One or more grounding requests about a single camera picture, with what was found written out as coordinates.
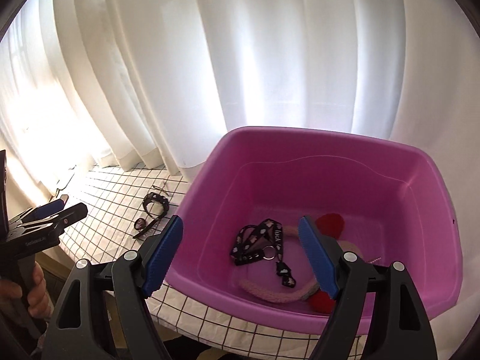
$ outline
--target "pink plastic basin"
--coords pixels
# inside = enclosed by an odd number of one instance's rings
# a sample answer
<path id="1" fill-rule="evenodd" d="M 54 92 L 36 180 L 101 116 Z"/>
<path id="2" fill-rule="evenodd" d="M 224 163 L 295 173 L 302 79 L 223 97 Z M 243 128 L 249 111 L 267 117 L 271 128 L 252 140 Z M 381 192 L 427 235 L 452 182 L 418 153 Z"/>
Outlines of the pink plastic basin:
<path id="1" fill-rule="evenodd" d="M 320 334 L 328 316 L 306 302 L 272 304 L 238 286 L 249 278 L 291 291 L 275 275 L 275 261 L 237 267 L 229 253 L 245 225 L 272 218 L 296 226 L 303 215 L 315 220 L 328 212 L 343 216 L 341 239 L 365 260 L 405 264 L 429 318 L 455 305 L 462 281 L 457 221 L 433 160 L 387 140 L 300 128 L 242 127 L 222 138 L 177 211 L 184 236 L 166 279 L 238 318 Z M 286 239 L 284 260 L 297 288 L 313 277 L 298 239 Z M 360 334 L 368 333 L 372 309 L 368 296 Z"/>

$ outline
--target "white tablecloth with black grid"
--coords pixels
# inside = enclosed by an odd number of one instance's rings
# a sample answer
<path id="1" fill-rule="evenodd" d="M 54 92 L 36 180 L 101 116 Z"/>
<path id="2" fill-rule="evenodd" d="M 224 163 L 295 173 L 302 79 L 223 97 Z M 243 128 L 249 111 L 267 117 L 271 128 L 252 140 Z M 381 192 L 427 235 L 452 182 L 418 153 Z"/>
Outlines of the white tablecloth with black grid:
<path id="1" fill-rule="evenodd" d="M 134 240 L 134 221 L 142 216 L 143 197 L 152 186 L 163 187 L 170 209 L 157 230 L 163 229 L 176 212 L 189 183 L 181 176 L 171 176 L 164 167 L 146 169 L 139 164 L 129 172 L 119 167 L 94 167 L 84 178 L 76 180 L 66 192 L 68 205 L 84 202 L 88 216 L 66 229 L 61 237 L 62 249 L 74 260 L 93 263 L 113 261 L 130 249 L 138 249 L 142 240 Z M 301 334 L 256 325 L 217 311 L 183 295 L 168 283 L 147 299 L 154 321 L 213 347 L 258 359 L 308 358 L 317 335 Z M 350 359 L 359 359 L 364 337 L 356 338 Z"/>

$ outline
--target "black strap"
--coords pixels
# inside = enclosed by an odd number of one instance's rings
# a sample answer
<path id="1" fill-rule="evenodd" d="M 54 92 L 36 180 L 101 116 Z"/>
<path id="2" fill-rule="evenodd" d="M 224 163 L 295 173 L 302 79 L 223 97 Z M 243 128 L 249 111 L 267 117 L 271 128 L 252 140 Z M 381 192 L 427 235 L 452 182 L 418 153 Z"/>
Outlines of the black strap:
<path id="1" fill-rule="evenodd" d="M 244 240 L 245 231 L 253 228 L 253 231 Z M 295 279 L 291 275 L 291 269 L 283 262 L 283 229 L 281 223 L 273 219 L 266 219 L 260 225 L 247 225 L 243 227 L 235 238 L 230 256 L 236 266 L 243 266 L 245 264 L 255 263 L 266 257 L 263 246 L 262 249 L 256 247 L 258 241 L 264 239 L 267 241 L 266 246 L 271 246 L 275 250 L 275 257 L 277 258 L 277 276 L 282 278 L 282 285 L 289 288 L 294 288 L 296 285 Z"/>
<path id="2" fill-rule="evenodd" d="M 163 212 L 160 215 L 153 216 L 148 210 L 148 204 L 153 202 L 160 203 L 162 205 Z M 165 196 L 162 196 L 156 192 L 147 193 L 147 195 L 145 195 L 145 197 L 143 198 L 142 205 L 143 205 L 143 210 L 147 213 L 148 216 L 153 218 L 153 221 L 147 225 L 146 220 L 144 220 L 143 218 L 138 218 L 135 221 L 134 227 L 136 230 L 140 232 L 133 236 L 134 239 L 141 237 L 143 234 L 148 232 L 152 227 L 157 225 L 165 217 L 165 215 L 167 214 L 170 208 L 169 200 Z"/>

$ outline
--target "red object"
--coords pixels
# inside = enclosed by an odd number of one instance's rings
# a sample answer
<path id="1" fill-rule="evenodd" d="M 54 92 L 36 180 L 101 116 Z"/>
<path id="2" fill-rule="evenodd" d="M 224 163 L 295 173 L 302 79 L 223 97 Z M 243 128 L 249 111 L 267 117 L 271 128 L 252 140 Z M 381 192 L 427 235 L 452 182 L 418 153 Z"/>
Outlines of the red object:
<path id="1" fill-rule="evenodd" d="M 311 297 L 307 299 L 310 307 L 323 314 L 330 314 L 335 305 L 335 301 L 330 299 L 326 292 L 318 290 Z"/>
<path id="2" fill-rule="evenodd" d="M 345 221 L 340 214 L 325 214 L 315 221 L 315 225 L 323 235 L 339 239 Z"/>

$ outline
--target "metal key ring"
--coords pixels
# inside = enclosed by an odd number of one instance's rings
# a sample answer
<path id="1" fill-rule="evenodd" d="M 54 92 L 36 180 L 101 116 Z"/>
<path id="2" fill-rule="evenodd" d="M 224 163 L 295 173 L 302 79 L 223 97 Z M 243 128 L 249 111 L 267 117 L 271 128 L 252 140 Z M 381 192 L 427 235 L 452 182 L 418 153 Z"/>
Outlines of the metal key ring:
<path id="1" fill-rule="evenodd" d="M 265 246 L 262 250 L 263 250 L 263 253 L 265 254 L 265 249 L 266 248 L 272 248 L 273 251 L 274 251 L 274 254 L 272 257 L 266 257 L 266 256 L 263 256 L 263 259 L 264 260 L 273 260 L 276 256 L 277 256 L 277 251 L 275 250 L 275 248 L 272 246 L 272 245 L 267 245 Z"/>

